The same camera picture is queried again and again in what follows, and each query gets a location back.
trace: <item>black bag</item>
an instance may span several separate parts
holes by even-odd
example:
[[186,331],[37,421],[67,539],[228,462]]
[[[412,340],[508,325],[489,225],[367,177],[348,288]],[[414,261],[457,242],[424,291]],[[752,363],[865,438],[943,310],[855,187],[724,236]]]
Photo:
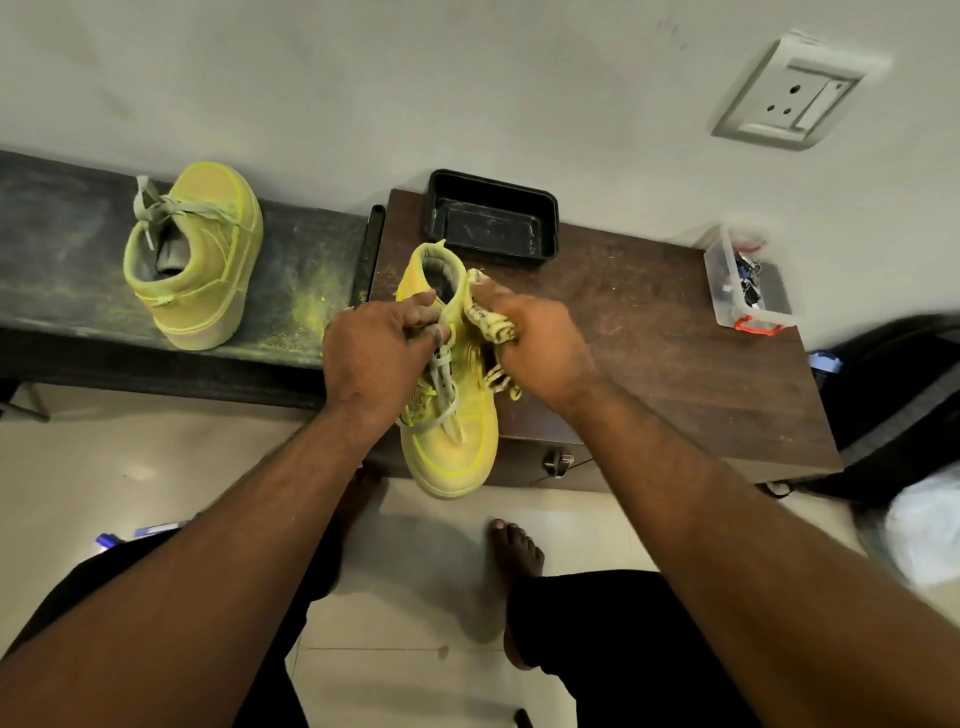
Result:
[[842,368],[820,394],[845,470],[791,485],[882,508],[960,460],[960,314],[901,319],[831,352]]

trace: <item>black pants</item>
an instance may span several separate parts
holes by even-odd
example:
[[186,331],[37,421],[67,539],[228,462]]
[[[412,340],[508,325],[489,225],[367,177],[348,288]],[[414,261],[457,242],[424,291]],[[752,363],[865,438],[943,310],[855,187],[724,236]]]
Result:
[[[7,654],[176,533],[121,544],[77,566],[43,600]],[[340,534],[331,526],[234,725],[307,724],[283,659],[306,624],[310,602],[336,583],[341,559]],[[685,725],[694,719],[759,724],[658,573],[593,571],[530,579],[510,594],[507,620],[523,662],[563,680],[577,701],[582,728]]]

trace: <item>wall socket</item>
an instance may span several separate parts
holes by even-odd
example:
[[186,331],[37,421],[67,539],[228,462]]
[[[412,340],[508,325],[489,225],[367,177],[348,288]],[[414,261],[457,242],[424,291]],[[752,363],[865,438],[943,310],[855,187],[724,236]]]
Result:
[[764,56],[713,135],[808,149],[833,128],[868,79],[875,81],[889,66],[886,59],[838,51],[789,33]]

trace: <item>bare foot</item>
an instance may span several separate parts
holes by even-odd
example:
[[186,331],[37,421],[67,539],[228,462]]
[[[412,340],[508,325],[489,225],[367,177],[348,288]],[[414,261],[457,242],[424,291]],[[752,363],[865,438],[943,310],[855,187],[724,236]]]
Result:
[[[516,523],[506,523],[502,519],[491,521],[490,543],[493,546],[493,560],[507,585],[508,592],[513,590],[517,582],[534,579],[543,574],[543,562],[546,557],[537,548],[534,540],[527,536],[526,531]],[[503,651],[514,667],[532,669],[520,658],[509,622],[503,631]]]
[[353,474],[353,478],[347,484],[344,494],[340,496],[340,502],[337,503],[337,508],[333,511],[333,517],[330,519],[340,528],[341,538],[344,541],[347,539],[350,528],[360,518],[360,514],[364,512],[382,480],[380,473],[366,465],[361,466]]

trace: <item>white plastic bag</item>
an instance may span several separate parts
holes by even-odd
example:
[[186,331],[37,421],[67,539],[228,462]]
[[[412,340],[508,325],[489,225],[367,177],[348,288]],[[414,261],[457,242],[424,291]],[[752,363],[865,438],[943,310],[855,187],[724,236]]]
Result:
[[894,561],[916,586],[960,575],[960,462],[904,488],[887,512],[886,531]]

